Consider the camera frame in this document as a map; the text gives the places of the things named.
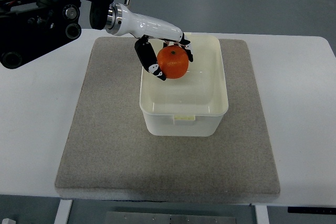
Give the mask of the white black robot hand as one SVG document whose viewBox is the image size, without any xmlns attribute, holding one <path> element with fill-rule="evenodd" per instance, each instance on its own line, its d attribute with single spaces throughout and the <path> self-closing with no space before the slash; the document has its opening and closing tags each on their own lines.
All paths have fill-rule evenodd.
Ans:
<svg viewBox="0 0 336 224">
<path fill-rule="evenodd" d="M 170 42 L 182 48 L 193 62 L 191 42 L 182 30 L 166 21 L 150 16 L 131 12 L 126 5 L 112 3 L 109 6 L 108 18 L 105 29 L 115 36 L 131 34 L 137 39 L 134 48 L 142 67 L 161 80 L 166 80 L 157 56 L 149 39 L 155 38 L 163 41 L 163 47 L 168 47 Z"/>
</svg>

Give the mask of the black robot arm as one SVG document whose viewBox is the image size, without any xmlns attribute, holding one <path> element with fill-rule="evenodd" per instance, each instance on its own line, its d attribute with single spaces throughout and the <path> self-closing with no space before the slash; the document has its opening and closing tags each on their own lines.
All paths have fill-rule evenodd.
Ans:
<svg viewBox="0 0 336 224">
<path fill-rule="evenodd" d="M 104 29 L 113 0 L 91 2 L 90 25 Z M 1 0 L 1 64 L 19 68 L 81 35 L 81 0 Z"/>
</svg>

